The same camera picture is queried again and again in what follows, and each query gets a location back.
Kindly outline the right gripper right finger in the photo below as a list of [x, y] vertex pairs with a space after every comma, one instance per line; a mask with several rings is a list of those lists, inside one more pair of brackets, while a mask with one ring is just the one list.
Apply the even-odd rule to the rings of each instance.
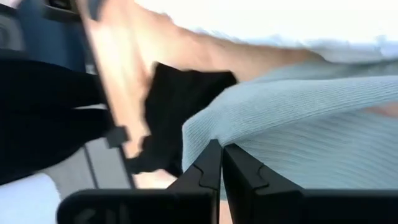
[[304, 189], [235, 144], [223, 180], [233, 224], [398, 224], [398, 190]]

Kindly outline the white lace cloth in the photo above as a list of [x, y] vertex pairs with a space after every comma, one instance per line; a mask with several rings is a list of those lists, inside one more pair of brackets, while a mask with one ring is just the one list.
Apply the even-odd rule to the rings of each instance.
[[340, 0], [190, 0], [170, 16], [197, 33], [307, 49], [330, 62], [398, 59], [398, 10], [363, 10]]

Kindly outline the dark blue blurred object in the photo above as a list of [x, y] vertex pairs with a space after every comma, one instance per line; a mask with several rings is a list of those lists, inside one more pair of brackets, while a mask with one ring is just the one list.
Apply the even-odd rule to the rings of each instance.
[[22, 0], [17, 13], [30, 59], [79, 72], [86, 70], [85, 36], [80, 25], [46, 19], [39, 0]]

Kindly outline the small black cloth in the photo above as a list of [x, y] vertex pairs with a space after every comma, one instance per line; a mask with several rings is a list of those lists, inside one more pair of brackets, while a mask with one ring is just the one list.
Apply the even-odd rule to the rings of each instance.
[[142, 140], [139, 155], [127, 160], [131, 173], [163, 169], [179, 177], [182, 174], [183, 123], [236, 83], [231, 72], [181, 71], [157, 64], [144, 102], [144, 117], [150, 134]]

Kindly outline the large black blurred object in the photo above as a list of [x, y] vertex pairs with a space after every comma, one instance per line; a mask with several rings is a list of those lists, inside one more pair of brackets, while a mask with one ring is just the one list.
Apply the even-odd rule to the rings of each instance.
[[98, 76], [0, 60], [0, 184], [64, 161], [110, 128]]

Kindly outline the pale ribbed cloth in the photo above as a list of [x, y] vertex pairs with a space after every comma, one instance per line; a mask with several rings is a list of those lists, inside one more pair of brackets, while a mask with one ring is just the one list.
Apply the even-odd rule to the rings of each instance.
[[182, 128], [182, 167], [206, 145], [237, 144], [308, 189], [398, 189], [398, 61], [312, 61], [225, 89]]

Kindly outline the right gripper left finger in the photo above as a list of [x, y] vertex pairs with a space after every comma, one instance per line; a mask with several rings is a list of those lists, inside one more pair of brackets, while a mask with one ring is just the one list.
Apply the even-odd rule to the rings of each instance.
[[58, 207], [58, 224], [219, 224], [222, 153], [218, 141], [210, 141], [166, 189], [71, 194]]

